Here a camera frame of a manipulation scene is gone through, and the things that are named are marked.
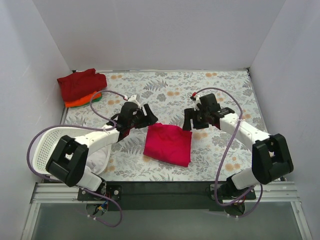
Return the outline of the pink t shirt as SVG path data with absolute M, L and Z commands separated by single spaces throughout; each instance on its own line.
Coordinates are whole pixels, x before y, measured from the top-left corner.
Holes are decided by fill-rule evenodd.
M 187 168 L 191 162 L 192 132 L 176 125 L 156 123 L 148 127 L 143 154 Z

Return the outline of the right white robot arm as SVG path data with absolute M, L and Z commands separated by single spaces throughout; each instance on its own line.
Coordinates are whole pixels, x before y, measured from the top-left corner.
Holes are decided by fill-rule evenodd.
M 227 178 L 217 188 L 219 196 L 237 199 L 250 187 L 267 185 L 294 170 L 287 141 L 281 134 L 271 135 L 245 121 L 229 107 L 222 108 L 213 93 L 191 96 L 194 107 L 184 110 L 183 130 L 214 126 L 233 135 L 251 152 L 251 167 Z

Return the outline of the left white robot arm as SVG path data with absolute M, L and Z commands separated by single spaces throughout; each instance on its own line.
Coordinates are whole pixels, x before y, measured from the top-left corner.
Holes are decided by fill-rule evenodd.
M 148 104 L 139 107 L 127 101 L 103 128 L 85 135 L 61 136 L 54 144 L 45 170 L 67 186 L 88 189 L 95 200 L 101 200 L 106 196 L 106 187 L 103 179 L 87 166 L 88 156 L 123 140 L 131 129 L 145 128 L 157 121 Z

